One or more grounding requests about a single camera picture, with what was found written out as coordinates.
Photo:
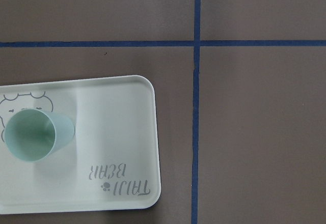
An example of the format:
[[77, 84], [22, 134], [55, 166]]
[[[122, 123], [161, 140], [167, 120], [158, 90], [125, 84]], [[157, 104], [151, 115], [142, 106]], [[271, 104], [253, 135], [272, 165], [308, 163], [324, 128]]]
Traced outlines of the pale green cup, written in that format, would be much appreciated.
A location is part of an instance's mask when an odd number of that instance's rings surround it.
[[66, 115], [27, 108], [7, 122], [4, 142], [16, 158], [36, 162], [65, 147], [74, 135], [74, 124]]

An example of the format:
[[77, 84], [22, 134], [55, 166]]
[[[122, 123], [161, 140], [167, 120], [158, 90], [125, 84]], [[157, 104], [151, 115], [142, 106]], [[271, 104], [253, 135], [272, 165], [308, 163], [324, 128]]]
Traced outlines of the white bear tray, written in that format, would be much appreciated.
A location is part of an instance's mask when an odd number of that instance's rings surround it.
[[68, 116], [72, 142], [38, 162], [1, 143], [1, 214], [144, 209], [161, 193], [155, 92], [139, 75], [1, 86], [17, 109]]

